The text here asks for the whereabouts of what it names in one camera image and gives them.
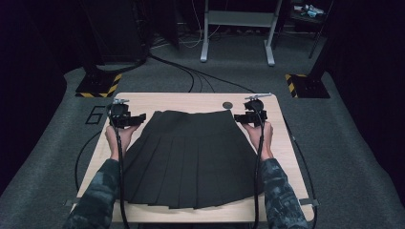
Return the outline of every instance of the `dark background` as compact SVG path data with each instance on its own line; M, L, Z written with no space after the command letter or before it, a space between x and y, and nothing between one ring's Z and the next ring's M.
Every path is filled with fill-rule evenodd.
M182 13L190 11L181 1L167 2ZM324 71L332 75L358 130L390 174L404 204L405 157L401 141L405 72L401 56L405 53L405 17L401 7L393 0L383 4L338 1L329 24L328 41L311 76L320 77ZM6 127L0 153L2 192L57 109L66 90L64 73L82 66L83 55L77 52L76 39L86 44L83 53L94 63L103 64L108 53L100 48L98 34L78 1L2 1L0 16L1 74L6 80L2 82L1 96L5 104L2 126ZM155 19L146 19L156 23ZM132 29L139 36L139 30ZM168 33L176 45L173 30ZM135 40L135 47L144 43ZM132 61L121 57L115 55L113 60Z

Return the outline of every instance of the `camouflage sleeve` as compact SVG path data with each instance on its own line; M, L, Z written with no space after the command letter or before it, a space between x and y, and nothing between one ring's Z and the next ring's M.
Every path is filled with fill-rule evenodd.
M275 158L261 163L268 228L308 228L287 175Z
M107 159L96 173L63 228L110 227L119 185L119 163Z

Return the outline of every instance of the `black and yellow striped marker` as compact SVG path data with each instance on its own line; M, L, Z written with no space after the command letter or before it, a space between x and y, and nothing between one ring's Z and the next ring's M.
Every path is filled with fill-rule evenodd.
M286 74L289 92L294 98L330 98L321 80L305 74Z
M288 84L288 89L289 92L291 93L292 97L298 97L297 90L295 88L294 83L292 82L292 77L293 76L299 76L299 77L307 77L305 74L286 74L286 80Z
M118 82L122 78L122 74L116 75L114 78L111 79L107 88L103 90L81 90L81 92L76 91L76 97L111 97L117 89Z

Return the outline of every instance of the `gray floor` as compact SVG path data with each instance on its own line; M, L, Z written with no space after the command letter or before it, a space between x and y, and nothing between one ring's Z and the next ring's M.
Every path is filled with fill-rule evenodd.
M330 76L325 73L322 81L331 99L296 99L289 94L285 74L308 73L322 43L314 57L308 59L312 41L284 35L274 51L276 66L269 67L264 39L250 35L212 41L208 62L204 64L199 61L201 43L193 49L181 46L177 51L164 46L151 52L257 93L273 93L278 97L321 202L317 228L405 228L405 210L394 186L356 130ZM0 228L60 228L69 215L70 208L64 202L75 197L76 156L85 142L101 131L106 117L98 125L86 125L86 119L94 106L105 106L112 101L112 98L75 97L83 75L81 69L65 75L68 89L52 122L0 197ZM215 79L208 80L216 93L248 93ZM202 89L200 80L196 78L195 83L193 93L212 93L206 83L203 82ZM140 68L123 75L116 93L187 93L190 86L188 74L148 59ZM79 164L80 180L96 140L84 150ZM308 182L307 171L301 168ZM112 227L122 228L119 223Z

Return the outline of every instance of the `human hand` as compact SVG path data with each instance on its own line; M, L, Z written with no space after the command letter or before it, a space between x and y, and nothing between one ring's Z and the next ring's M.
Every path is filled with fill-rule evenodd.
M260 136L262 135L262 127L252 127L249 124L242 124L242 126L247 130L249 133L250 141L253 144L256 151L259 150L259 141ZM271 139L273 138L273 127L271 123L265 122L265 130L264 130L264 140L263 140L263 148L262 148L262 160L266 160L269 158L273 158L273 153L271 152Z
M130 126L127 129L118 128L118 134L119 137L121 138L122 156L125 156L126 150L128 149L128 146L131 143L132 134L138 127L139 126ZM108 145L110 146L111 150L110 158L114 160L119 160L118 143L114 127L108 126L105 129L105 136L107 137Z

